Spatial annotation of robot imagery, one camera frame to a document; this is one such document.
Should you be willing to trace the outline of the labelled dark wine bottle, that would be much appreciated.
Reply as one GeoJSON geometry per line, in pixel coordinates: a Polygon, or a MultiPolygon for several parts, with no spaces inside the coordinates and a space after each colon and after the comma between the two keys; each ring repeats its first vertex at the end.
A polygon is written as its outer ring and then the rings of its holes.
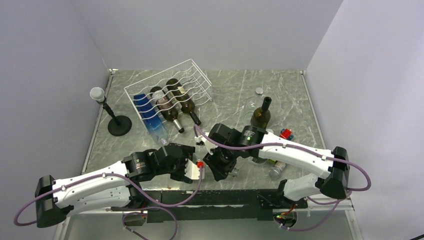
{"type": "Polygon", "coordinates": [[[179,113],[164,90],[159,86],[154,86],[149,93],[164,119],[173,123],[180,134],[184,133],[185,129],[179,121],[179,113]]]}

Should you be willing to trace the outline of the olive green wine bottle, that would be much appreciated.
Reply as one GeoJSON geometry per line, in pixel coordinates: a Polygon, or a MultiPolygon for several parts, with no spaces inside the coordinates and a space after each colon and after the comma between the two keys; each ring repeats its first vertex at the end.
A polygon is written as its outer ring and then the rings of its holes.
{"type": "Polygon", "coordinates": [[[266,129],[268,126],[268,123],[271,119],[271,112],[269,110],[269,107],[271,105],[272,98],[269,96],[266,96],[263,99],[262,105],[254,110],[252,117],[250,119],[250,125],[266,129]]]}

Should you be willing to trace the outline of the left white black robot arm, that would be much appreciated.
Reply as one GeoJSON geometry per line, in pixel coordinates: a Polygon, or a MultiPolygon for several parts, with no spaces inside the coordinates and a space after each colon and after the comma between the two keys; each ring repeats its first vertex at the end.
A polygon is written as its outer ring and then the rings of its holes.
{"type": "Polygon", "coordinates": [[[141,182],[169,175],[178,182],[191,184],[204,178],[201,163],[194,162],[193,146],[170,143],[159,149],[134,152],[87,174],[65,179],[46,175],[35,190],[36,226],[47,228],[72,215],[107,207],[139,209],[145,199],[141,182]]]}

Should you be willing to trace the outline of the dark green wine bottle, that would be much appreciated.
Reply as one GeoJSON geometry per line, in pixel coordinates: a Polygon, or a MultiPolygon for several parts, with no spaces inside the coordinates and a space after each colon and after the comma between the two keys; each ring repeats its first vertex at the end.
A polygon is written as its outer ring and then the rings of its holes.
{"type": "Polygon", "coordinates": [[[191,96],[185,90],[185,88],[180,84],[180,82],[176,78],[171,78],[166,82],[166,88],[171,94],[175,97],[175,99],[179,102],[181,111],[184,114],[190,115],[192,121],[200,126],[202,124],[198,115],[195,113],[195,103],[191,99],[191,96]]]}

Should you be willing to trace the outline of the clear bottle silver cap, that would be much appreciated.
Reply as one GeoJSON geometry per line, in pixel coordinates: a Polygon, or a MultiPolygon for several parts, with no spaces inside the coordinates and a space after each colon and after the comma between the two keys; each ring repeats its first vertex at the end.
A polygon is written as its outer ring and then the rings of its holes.
{"type": "Polygon", "coordinates": [[[257,87],[255,89],[254,95],[247,98],[244,103],[243,113],[241,115],[244,126],[251,124],[253,113],[257,108],[262,106],[264,97],[265,95],[263,88],[257,87]]]}

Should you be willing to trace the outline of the blue glass bottle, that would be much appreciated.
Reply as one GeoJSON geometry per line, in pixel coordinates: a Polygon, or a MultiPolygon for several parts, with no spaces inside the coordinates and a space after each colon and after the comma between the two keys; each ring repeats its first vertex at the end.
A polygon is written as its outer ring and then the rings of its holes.
{"type": "Polygon", "coordinates": [[[150,99],[144,94],[133,96],[133,103],[152,139],[162,146],[168,144],[168,132],[164,127],[162,120],[150,102],[150,99]]]}

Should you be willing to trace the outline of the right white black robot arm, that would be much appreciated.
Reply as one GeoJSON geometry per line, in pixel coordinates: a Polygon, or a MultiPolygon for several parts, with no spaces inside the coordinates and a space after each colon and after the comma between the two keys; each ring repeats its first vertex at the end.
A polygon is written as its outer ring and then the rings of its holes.
{"type": "Polygon", "coordinates": [[[274,160],[309,172],[306,176],[280,182],[276,202],[283,208],[311,195],[323,194],[343,200],[350,194],[348,152],[343,147],[333,150],[309,147],[251,125],[239,131],[217,123],[210,132],[203,132],[199,126],[195,131],[198,138],[210,144],[204,161],[216,181],[227,177],[238,158],[252,157],[274,160]]]}

